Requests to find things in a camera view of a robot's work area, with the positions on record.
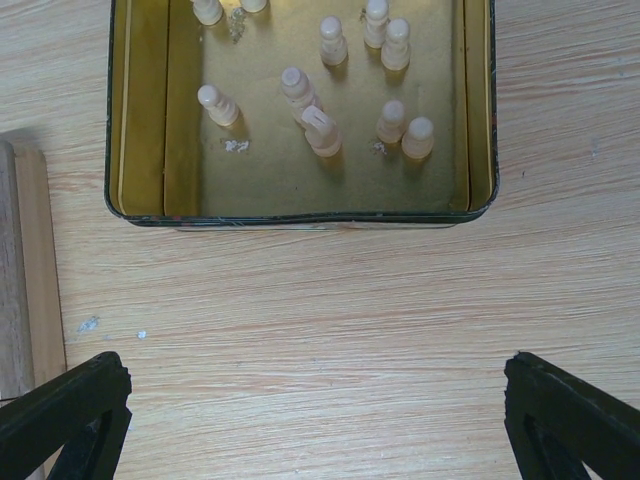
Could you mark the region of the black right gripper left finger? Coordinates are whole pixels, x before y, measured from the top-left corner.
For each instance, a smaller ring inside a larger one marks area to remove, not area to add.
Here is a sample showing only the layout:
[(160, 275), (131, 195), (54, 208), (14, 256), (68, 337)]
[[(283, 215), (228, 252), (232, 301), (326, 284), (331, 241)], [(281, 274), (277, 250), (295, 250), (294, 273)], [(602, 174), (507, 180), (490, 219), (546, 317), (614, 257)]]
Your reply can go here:
[(131, 376), (103, 352), (1, 408), (1, 477), (25, 479), (52, 455), (50, 479), (112, 479), (132, 414)]

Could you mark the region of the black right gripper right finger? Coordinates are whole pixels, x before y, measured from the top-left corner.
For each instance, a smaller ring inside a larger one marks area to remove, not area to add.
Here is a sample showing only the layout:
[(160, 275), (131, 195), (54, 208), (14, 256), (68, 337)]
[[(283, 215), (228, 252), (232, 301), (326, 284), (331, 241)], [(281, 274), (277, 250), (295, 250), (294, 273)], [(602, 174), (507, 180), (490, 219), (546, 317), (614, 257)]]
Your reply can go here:
[(544, 359), (506, 362), (505, 428), (524, 479), (639, 477), (639, 411)]

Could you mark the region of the wooden chess board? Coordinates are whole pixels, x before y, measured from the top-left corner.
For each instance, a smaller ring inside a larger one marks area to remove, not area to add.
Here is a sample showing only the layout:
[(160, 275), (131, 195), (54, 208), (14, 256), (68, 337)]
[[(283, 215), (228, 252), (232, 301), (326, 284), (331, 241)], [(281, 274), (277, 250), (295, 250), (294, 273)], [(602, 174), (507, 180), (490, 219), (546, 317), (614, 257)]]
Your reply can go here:
[(47, 166), (1, 142), (1, 403), (67, 369)]

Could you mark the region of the gold interior green tin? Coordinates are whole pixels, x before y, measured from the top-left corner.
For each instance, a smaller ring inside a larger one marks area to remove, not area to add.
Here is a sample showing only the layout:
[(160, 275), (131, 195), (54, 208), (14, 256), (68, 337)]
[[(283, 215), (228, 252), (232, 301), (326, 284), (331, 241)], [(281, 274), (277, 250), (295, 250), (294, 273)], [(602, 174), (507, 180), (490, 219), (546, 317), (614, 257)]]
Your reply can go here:
[[(386, 69), (364, 42), (368, 1), (268, 1), (258, 13), (220, 1), (202, 25), (192, 1), (115, 1), (110, 39), (105, 202), (139, 226), (304, 228), (454, 225), (497, 196), (495, 5), (388, 1), (389, 22), (410, 25), (410, 62)], [(347, 58), (327, 66), (320, 24), (342, 23)], [(303, 70), (342, 134), (331, 157), (314, 153), (281, 91)], [(239, 107), (214, 123), (198, 89), (214, 85)], [(401, 101), (406, 130), (434, 125), (431, 154), (407, 157), (382, 142), (383, 106)]]

